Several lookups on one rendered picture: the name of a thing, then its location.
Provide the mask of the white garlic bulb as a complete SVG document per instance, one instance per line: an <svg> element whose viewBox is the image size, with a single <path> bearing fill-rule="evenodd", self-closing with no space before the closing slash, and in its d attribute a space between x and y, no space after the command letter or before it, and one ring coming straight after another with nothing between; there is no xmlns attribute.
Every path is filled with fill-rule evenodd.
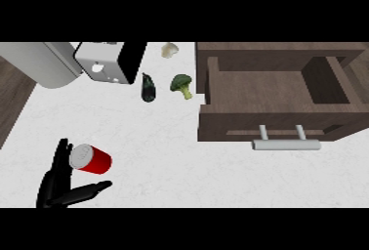
<svg viewBox="0 0 369 250"><path fill-rule="evenodd" d="M166 42L160 47L160 56L169 59L176 52L178 47L171 42Z"/></svg>

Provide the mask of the dark purple eggplant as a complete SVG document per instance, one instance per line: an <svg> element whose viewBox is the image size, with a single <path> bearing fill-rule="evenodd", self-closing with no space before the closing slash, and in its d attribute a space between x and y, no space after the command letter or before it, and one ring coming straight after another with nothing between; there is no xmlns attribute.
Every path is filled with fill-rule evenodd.
<svg viewBox="0 0 369 250"><path fill-rule="evenodd" d="M141 99L147 103L150 103L154 99L154 85L153 80L147 74L143 74Z"/></svg>

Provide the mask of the green broccoli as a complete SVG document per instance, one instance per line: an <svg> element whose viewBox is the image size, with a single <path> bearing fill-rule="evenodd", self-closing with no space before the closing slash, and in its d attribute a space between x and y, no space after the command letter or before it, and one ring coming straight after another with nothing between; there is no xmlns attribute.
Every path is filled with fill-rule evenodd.
<svg viewBox="0 0 369 250"><path fill-rule="evenodd" d="M171 80L169 91L178 91L182 94L185 100L191 98L188 85L191 83L191 77L185 74L176 74Z"/></svg>

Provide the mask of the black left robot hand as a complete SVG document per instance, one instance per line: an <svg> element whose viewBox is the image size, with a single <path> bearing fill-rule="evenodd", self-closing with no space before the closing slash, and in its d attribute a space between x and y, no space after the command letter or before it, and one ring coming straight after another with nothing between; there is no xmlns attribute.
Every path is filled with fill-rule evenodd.
<svg viewBox="0 0 369 250"><path fill-rule="evenodd" d="M73 145L67 139L58 141L50 170L44 173L36 198L36 208L66 208L79 202L92 199L98 193L112 186L110 181L101 181L81 187L70 188L72 167L69 155Z"/></svg>

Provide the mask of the brown wooden cabinet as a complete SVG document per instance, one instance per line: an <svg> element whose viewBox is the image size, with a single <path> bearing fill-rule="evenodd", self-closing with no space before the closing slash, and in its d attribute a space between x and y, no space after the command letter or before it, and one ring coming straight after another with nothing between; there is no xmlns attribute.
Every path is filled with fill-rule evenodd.
<svg viewBox="0 0 369 250"><path fill-rule="evenodd" d="M361 42L196 42L196 93L205 93L207 58L221 71L299 71L314 57L346 66L365 50Z"/></svg>

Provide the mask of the brown wooden drawer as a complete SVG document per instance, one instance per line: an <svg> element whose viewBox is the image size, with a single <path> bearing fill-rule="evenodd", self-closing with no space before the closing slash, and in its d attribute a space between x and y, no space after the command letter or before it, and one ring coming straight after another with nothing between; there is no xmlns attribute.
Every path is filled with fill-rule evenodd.
<svg viewBox="0 0 369 250"><path fill-rule="evenodd" d="M271 139L333 142L369 129L369 104L360 101L337 59L314 58L299 71L222 71L207 58L206 103L197 140L250 142L267 127Z"/></svg>

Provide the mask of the red can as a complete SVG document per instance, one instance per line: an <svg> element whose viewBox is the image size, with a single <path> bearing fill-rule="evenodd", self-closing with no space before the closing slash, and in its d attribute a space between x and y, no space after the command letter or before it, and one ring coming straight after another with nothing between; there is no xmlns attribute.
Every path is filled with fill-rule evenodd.
<svg viewBox="0 0 369 250"><path fill-rule="evenodd" d="M110 155L94 146L78 145L69 155L69 165L73 169L101 175L112 164Z"/></svg>

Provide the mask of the white and black appliance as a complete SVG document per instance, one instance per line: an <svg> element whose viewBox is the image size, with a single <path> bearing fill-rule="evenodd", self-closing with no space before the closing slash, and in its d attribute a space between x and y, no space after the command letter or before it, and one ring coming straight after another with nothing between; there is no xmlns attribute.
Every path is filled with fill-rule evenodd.
<svg viewBox="0 0 369 250"><path fill-rule="evenodd" d="M73 58L92 81L132 84L145 42L81 42Z"/></svg>

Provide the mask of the pale grey rounded appliance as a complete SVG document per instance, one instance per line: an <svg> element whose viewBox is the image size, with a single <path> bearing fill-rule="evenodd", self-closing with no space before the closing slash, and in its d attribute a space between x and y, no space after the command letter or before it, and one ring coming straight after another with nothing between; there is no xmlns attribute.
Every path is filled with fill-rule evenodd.
<svg viewBox="0 0 369 250"><path fill-rule="evenodd" d="M0 42L0 56L47 89L66 86L81 75L69 42Z"/></svg>

